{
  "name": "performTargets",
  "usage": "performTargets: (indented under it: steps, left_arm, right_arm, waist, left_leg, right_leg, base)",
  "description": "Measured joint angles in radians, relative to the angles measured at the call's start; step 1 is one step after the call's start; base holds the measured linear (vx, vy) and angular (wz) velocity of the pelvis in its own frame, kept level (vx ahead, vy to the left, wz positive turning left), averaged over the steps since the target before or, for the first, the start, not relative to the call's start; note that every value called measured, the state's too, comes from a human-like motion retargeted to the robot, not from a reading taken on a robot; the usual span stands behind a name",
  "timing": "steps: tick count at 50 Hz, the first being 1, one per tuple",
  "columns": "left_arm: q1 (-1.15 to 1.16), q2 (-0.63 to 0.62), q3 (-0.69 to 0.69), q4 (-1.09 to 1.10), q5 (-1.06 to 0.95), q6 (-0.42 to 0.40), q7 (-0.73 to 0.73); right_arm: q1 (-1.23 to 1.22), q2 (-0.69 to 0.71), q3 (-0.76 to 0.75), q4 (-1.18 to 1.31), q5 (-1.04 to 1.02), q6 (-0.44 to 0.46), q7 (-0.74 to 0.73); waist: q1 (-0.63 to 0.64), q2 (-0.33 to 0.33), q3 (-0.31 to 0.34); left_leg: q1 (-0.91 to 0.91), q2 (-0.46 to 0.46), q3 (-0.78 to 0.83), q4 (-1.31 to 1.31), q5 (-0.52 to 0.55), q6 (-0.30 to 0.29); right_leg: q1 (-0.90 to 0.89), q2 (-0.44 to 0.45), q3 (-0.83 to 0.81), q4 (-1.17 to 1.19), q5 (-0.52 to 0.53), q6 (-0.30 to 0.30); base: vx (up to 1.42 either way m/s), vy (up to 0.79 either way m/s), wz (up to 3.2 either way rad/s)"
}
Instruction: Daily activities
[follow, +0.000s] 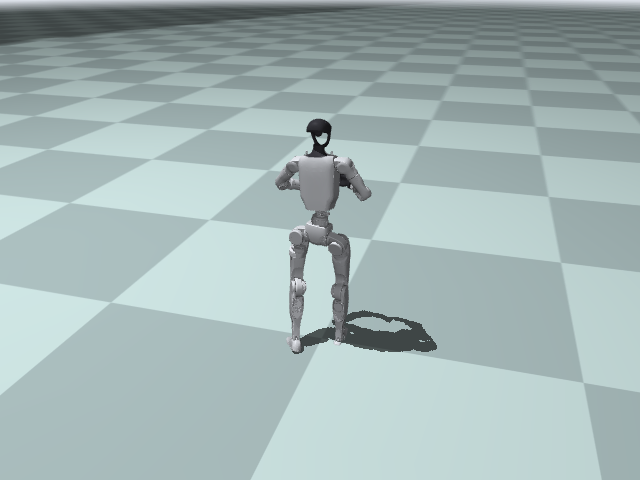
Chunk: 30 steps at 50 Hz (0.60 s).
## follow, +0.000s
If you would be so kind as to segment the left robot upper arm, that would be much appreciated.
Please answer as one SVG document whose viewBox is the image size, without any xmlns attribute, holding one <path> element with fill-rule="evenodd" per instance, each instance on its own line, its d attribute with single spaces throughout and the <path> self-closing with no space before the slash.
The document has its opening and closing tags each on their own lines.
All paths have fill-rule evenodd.
<svg viewBox="0 0 640 480">
<path fill-rule="evenodd" d="M 281 170 L 275 179 L 275 184 L 280 190 L 286 190 L 289 187 L 288 179 L 298 172 L 298 162 L 301 156 L 293 157 Z"/>
</svg>

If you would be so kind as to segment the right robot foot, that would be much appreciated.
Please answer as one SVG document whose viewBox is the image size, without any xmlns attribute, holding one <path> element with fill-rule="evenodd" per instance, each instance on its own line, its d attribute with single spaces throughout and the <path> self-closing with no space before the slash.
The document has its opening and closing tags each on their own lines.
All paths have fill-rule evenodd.
<svg viewBox="0 0 640 480">
<path fill-rule="evenodd" d="M 345 338 L 346 338 L 347 331 L 348 331 L 348 328 L 344 327 L 344 335 L 343 335 L 343 336 L 345 336 L 345 337 L 343 338 L 344 340 L 345 340 Z M 335 340 L 334 340 L 334 345 L 341 345 L 342 343 L 340 343 L 340 342 L 339 342 L 339 340 L 340 340 L 340 338 L 339 338 L 339 337 L 338 337 L 337 341 L 335 341 Z"/>
</svg>

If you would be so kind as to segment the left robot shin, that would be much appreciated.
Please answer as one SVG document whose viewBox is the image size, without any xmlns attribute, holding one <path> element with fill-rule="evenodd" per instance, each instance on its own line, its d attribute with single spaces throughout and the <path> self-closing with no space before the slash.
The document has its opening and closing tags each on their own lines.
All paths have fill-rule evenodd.
<svg viewBox="0 0 640 480">
<path fill-rule="evenodd" d="M 304 297 L 296 296 L 296 284 L 295 281 L 292 280 L 290 282 L 290 292 L 289 292 L 289 312 L 292 321 L 292 340 L 299 340 L 300 336 L 300 323 L 303 315 L 304 308 Z"/>
</svg>

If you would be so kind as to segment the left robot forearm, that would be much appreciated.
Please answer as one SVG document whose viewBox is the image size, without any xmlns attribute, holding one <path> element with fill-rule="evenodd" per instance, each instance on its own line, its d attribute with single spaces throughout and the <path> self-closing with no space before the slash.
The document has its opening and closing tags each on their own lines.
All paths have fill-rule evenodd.
<svg viewBox="0 0 640 480">
<path fill-rule="evenodd" d="M 300 190 L 300 183 L 299 183 L 299 179 L 294 179 L 294 178 L 290 178 L 288 179 L 289 182 L 289 187 L 287 189 L 289 190 Z"/>
</svg>

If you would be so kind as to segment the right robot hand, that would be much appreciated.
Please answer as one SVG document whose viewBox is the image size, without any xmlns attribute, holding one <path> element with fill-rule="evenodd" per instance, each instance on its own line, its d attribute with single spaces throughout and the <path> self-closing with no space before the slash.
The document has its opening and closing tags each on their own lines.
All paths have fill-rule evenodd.
<svg viewBox="0 0 640 480">
<path fill-rule="evenodd" d="M 340 186 L 342 187 L 347 186 L 347 188 L 351 189 L 350 184 L 351 183 L 347 180 L 346 176 L 344 174 L 340 174 Z"/>
</svg>

